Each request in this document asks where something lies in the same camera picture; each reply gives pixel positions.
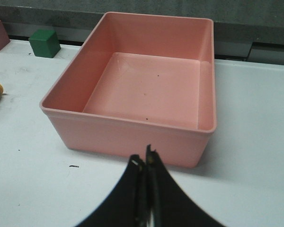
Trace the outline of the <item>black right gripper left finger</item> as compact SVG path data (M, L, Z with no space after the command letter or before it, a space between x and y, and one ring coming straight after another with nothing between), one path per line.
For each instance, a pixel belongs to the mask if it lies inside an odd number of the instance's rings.
M146 169L139 155L131 155L127 167L110 194L77 226L146 226Z

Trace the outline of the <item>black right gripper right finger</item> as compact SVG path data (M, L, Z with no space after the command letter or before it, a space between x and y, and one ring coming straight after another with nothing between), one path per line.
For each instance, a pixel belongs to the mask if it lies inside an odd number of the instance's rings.
M222 227L181 189L157 151L146 147L148 203L155 227Z

